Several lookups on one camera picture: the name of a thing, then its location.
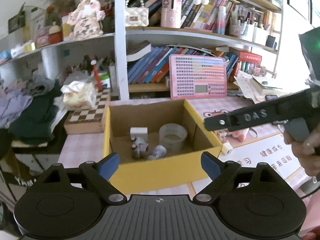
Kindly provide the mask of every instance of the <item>human hand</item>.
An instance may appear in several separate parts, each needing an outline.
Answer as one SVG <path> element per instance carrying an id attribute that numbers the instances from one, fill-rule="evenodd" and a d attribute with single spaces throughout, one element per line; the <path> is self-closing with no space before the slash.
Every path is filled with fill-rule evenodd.
<path id="1" fill-rule="evenodd" d="M 317 176 L 320 173 L 320 156 L 314 155 L 315 147 L 320 146 L 320 125 L 303 143 L 296 142 L 289 133 L 284 132 L 284 143 L 291 144 L 294 156 L 299 159 L 308 176 Z"/>

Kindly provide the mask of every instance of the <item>yellow container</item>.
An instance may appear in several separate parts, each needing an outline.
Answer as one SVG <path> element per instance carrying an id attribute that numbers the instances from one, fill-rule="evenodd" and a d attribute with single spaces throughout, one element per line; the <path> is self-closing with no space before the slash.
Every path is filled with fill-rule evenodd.
<path id="1" fill-rule="evenodd" d="M 186 128 L 187 139 L 178 153 L 153 161 L 131 157 L 131 127 L 147 127 L 149 152 L 159 143 L 159 129 L 167 123 Z M 213 132 L 205 130 L 203 120 L 187 100 L 146 105 L 110 106 L 106 112 L 104 157 L 111 152 L 120 156 L 120 165 L 110 182 L 124 194 L 175 187 L 207 178 L 200 157 L 208 151 L 218 156 L 222 143 Z"/>

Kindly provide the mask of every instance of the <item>pen holder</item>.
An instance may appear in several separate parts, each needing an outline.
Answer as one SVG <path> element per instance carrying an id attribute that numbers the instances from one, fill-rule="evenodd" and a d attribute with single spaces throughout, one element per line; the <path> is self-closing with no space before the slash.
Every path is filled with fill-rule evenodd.
<path id="1" fill-rule="evenodd" d="M 259 27 L 254 27 L 253 42 L 265 46 L 268 37 L 268 31 Z"/>
<path id="2" fill-rule="evenodd" d="M 239 25 L 230 25 L 230 36 L 245 40 L 252 41 L 254 32 L 254 25 L 241 23 Z"/>

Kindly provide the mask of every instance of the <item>black robotic device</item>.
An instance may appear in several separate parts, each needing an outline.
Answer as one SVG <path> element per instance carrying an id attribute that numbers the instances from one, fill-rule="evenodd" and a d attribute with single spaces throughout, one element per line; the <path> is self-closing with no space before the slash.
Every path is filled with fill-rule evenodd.
<path id="1" fill-rule="evenodd" d="M 188 195 L 127 200 L 108 182 L 118 163 L 113 153 L 79 168 L 52 165 L 15 206 L 21 240 L 299 239 L 305 205 L 267 163 L 243 168 L 204 152 L 201 165 L 213 181 L 193 200 Z M 249 185 L 237 187 L 245 182 Z"/>

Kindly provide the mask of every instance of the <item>pile of clothes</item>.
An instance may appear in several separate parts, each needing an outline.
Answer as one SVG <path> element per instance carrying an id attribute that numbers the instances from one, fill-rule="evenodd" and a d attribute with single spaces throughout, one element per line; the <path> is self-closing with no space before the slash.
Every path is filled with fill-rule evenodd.
<path id="1" fill-rule="evenodd" d="M 57 81 L 40 75 L 7 87 L 0 85 L 0 129 L 7 129 L 14 139 L 28 145 L 52 141 L 52 124 L 62 102 L 57 100 L 62 95 L 60 89 Z"/>

